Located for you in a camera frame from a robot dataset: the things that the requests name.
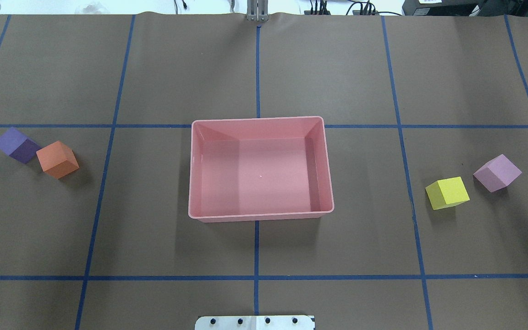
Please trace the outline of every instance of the cube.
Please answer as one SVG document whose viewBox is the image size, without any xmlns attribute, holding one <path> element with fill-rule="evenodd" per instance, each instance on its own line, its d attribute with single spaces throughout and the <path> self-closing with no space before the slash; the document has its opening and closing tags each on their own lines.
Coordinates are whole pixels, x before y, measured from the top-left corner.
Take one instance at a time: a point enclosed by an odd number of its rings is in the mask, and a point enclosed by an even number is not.
<svg viewBox="0 0 528 330">
<path fill-rule="evenodd" d="M 501 154 L 480 167 L 474 176 L 492 193 L 507 187 L 521 174 L 521 170 Z"/>
<path fill-rule="evenodd" d="M 41 147 L 15 127 L 10 127 L 0 136 L 0 149 L 9 157 L 26 164 Z"/>
<path fill-rule="evenodd" d="M 63 142 L 56 141 L 38 150 L 36 154 L 42 171 L 54 178 L 61 178 L 79 169 L 73 150 Z"/>
<path fill-rule="evenodd" d="M 433 209 L 444 209 L 470 200 L 461 177 L 437 180 L 427 188 L 427 196 Z"/>
</svg>

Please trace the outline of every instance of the grid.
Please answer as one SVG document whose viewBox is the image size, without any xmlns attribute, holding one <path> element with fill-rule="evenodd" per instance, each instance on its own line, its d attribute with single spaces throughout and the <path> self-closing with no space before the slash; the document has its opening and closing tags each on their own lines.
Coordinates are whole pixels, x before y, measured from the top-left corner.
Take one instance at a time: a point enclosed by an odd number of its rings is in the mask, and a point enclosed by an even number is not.
<svg viewBox="0 0 528 330">
<path fill-rule="evenodd" d="M 8 25 L 12 17 L 9 15 L 6 19 L 3 30 L 0 34 L 0 47 L 4 41 Z M 528 98 L 528 82 L 519 61 L 515 42 L 509 24 L 509 18 L 504 17 L 506 24 L 506 32 L 509 36 L 511 49 L 515 59 L 515 64 L 522 80 L 522 87 L 526 92 Z M 408 198 L 412 208 L 412 221 L 415 236 L 415 246 L 417 250 L 419 274 L 384 274 L 384 275 L 261 275 L 260 274 L 260 223 L 255 222 L 254 225 L 254 263 L 253 275 L 115 275 L 115 276 L 101 276 L 91 275 L 91 263 L 94 256 L 94 246 L 97 235 L 97 227 L 99 225 L 99 218 L 101 214 L 101 205 L 103 203 L 103 196 L 105 193 L 105 182 L 107 179 L 108 168 L 111 159 L 111 150 L 113 147 L 113 140 L 117 129 L 136 129 L 136 128 L 179 128 L 188 129 L 190 125 L 187 124 L 119 124 L 117 119 L 119 116 L 121 95 L 124 86 L 124 79 L 126 77 L 128 56 L 130 54 L 130 47 L 132 45 L 132 34 L 134 32 L 134 25 L 136 15 L 133 15 L 130 22 L 130 29 L 127 36 L 126 51 L 123 58 L 123 67 L 121 70 L 121 77 L 119 81 L 119 90 L 117 92 L 117 99 L 115 100 L 115 111 L 113 112 L 113 121 L 111 124 L 12 124 L 1 123 L 0 127 L 29 127 L 29 128 L 105 128 L 110 129 L 109 143 L 107 145 L 107 152 L 105 153 L 105 162 L 103 166 L 103 176 L 99 188 L 99 196 L 96 204 L 96 212 L 94 216 L 93 229 L 90 236 L 90 244 L 88 247 L 88 257 L 86 261 L 85 272 L 82 276 L 63 276 L 63 275 L 0 275 L 0 281 L 81 281 L 82 290 L 79 299 L 79 307 L 75 321 L 75 329 L 80 328 L 83 309 L 86 303 L 87 287 L 90 281 L 253 281 L 253 312 L 255 315 L 260 314 L 259 294 L 261 281 L 372 281 L 372 280 L 420 280 L 423 289 L 423 301 L 425 305 L 425 316 L 427 318 L 428 328 L 434 328 L 431 315 L 431 304 L 429 302 L 428 280 L 478 280 L 478 279 L 526 279 L 528 273 L 525 274 L 427 274 L 424 266 L 423 251 L 421 248 L 421 239 L 419 233 L 419 225 L 417 223 L 417 213 L 415 210 L 415 201 L 413 198 L 413 188 L 411 186 L 411 175 L 409 174 L 409 165 L 407 160 L 407 151 L 405 148 L 404 130 L 407 129 L 525 129 L 528 130 L 528 125 L 418 125 L 418 124 L 403 124 L 398 104 L 398 97 L 396 94 L 396 77 L 392 67 L 392 59 L 389 47 L 387 24 L 384 17 L 381 17 L 381 26 L 383 30 L 384 47 L 386 54 L 386 61 L 388 64 L 388 73 L 390 78 L 390 88 L 392 93 L 392 102 L 396 115 L 396 125 L 391 124 L 368 124 L 368 125 L 342 125 L 342 124 L 327 124 L 327 129 L 396 129 L 398 132 L 398 139 L 401 148 L 401 157 L 404 167 L 406 186 Z M 260 118 L 260 31 L 262 26 L 255 27 L 256 45 L 255 45 L 255 86 L 256 86 L 256 117 Z"/>
</svg>

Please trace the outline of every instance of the pink plastic bin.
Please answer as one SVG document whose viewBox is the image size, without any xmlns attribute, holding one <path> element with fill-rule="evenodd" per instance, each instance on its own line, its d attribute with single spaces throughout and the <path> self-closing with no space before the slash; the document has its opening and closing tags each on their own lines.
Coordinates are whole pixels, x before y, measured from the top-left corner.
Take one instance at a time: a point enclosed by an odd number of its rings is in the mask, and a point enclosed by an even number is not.
<svg viewBox="0 0 528 330">
<path fill-rule="evenodd" d="M 333 211 L 321 117 L 195 121 L 189 216 L 205 223 Z"/>
</svg>

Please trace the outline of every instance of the light pink cube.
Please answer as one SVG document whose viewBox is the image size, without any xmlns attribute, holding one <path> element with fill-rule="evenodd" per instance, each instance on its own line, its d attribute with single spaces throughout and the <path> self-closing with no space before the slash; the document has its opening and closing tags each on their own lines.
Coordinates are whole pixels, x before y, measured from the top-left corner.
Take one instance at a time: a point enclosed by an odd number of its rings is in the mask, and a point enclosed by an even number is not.
<svg viewBox="0 0 528 330">
<path fill-rule="evenodd" d="M 492 159 L 480 167 L 474 176 L 482 182 L 489 192 L 496 192 L 507 187 L 511 182 L 521 175 L 521 170 L 516 167 L 505 155 Z"/>
</svg>

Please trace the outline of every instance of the metal bracket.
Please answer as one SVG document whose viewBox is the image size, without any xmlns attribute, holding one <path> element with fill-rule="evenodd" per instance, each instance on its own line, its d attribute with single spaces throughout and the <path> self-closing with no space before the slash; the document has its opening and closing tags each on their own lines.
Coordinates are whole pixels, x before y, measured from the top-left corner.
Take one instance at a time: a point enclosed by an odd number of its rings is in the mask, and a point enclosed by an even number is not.
<svg viewBox="0 0 528 330">
<path fill-rule="evenodd" d="M 268 0 L 247 0 L 248 21 L 268 21 Z"/>
<path fill-rule="evenodd" d="M 195 330 L 315 330 L 309 315 L 200 317 Z"/>
</svg>

